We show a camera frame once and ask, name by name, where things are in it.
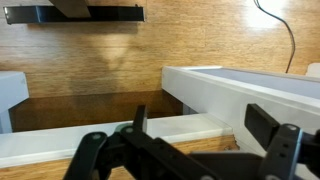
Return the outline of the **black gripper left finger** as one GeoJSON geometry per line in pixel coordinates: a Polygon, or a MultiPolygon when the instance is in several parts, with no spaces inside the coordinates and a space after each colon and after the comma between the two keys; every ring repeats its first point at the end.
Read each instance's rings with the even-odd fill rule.
{"type": "Polygon", "coordinates": [[[63,180],[108,180],[117,167],[124,167],[136,180],[220,180],[166,141],[151,138],[146,130],[147,107],[140,105],[133,122],[117,126],[111,136],[86,134],[63,180]]]}

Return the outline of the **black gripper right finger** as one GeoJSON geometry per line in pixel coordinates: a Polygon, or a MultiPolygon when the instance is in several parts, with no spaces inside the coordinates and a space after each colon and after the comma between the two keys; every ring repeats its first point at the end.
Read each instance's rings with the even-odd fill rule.
{"type": "Polygon", "coordinates": [[[280,124],[257,104],[248,104],[244,125],[266,151],[258,177],[264,180],[297,180],[298,164],[320,177],[319,131],[304,132],[293,124],[280,124]]]}

